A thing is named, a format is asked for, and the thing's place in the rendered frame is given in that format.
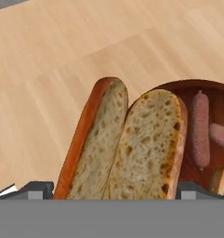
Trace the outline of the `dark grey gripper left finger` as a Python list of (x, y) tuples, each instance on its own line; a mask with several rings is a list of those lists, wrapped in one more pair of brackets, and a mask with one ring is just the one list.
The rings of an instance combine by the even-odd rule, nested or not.
[(16, 192), (0, 196), (0, 200), (51, 200), (53, 190), (52, 181), (30, 181)]

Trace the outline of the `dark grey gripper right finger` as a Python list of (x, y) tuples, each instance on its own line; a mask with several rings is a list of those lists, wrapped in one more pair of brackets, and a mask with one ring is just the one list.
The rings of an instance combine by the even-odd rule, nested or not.
[(180, 181), (177, 187), (177, 200), (224, 200), (224, 195), (209, 192), (194, 182)]

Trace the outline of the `white plate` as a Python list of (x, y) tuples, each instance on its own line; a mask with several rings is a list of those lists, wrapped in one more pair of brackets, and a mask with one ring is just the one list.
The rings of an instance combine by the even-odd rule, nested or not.
[(12, 193), (12, 192), (16, 192), (18, 189), (16, 187), (15, 184), (11, 184), (7, 187), (5, 187), (3, 190), (0, 191), (0, 196)]

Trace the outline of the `reddish brown sausage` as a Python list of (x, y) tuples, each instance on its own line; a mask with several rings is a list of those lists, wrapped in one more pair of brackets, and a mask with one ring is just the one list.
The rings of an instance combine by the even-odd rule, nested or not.
[(192, 148), (194, 162), (203, 170), (210, 163), (209, 99), (201, 90), (192, 103)]
[(224, 126), (212, 124), (209, 129), (210, 138), (219, 146), (224, 148)]

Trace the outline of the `bread bun with pale crust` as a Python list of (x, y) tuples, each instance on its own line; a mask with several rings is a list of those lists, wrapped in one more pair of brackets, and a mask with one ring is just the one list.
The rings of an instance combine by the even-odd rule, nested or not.
[(187, 119), (183, 101), (168, 90), (140, 96), (128, 110), (103, 197), (174, 199)]

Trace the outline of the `bread bun with orange crust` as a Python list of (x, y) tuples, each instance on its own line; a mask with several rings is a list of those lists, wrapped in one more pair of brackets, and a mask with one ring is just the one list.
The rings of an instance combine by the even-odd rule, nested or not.
[(60, 170), (55, 200), (103, 196), (127, 108), (127, 88), (121, 79), (105, 77), (94, 84)]

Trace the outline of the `brown wooden bowl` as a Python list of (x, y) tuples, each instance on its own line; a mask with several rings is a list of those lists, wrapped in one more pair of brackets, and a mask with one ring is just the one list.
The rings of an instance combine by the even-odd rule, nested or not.
[(201, 170), (193, 161), (192, 152), (192, 101), (201, 90), (209, 99), (209, 123), (224, 126), (224, 84), (209, 80), (181, 80), (156, 86), (155, 89), (165, 89), (175, 93), (185, 103), (189, 122), (186, 145), (180, 170), (180, 181), (191, 181), (208, 189), (211, 173), (215, 168), (224, 167), (224, 148), (210, 140), (210, 163)]

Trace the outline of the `brown and cream bread piece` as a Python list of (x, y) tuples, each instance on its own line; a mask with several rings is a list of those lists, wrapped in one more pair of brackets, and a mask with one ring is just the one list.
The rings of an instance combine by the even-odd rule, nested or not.
[(213, 193), (224, 195), (224, 167), (212, 171), (208, 189)]

